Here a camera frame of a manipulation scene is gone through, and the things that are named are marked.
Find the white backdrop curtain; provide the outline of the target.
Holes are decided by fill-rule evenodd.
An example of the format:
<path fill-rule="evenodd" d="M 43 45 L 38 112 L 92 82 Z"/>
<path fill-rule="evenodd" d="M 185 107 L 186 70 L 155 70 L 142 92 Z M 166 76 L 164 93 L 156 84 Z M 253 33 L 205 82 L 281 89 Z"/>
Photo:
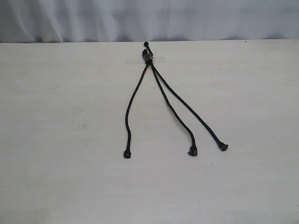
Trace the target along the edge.
<path fill-rule="evenodd" d="M 1 42 L 297 39 L 296 0 L 3 0 Z"/>

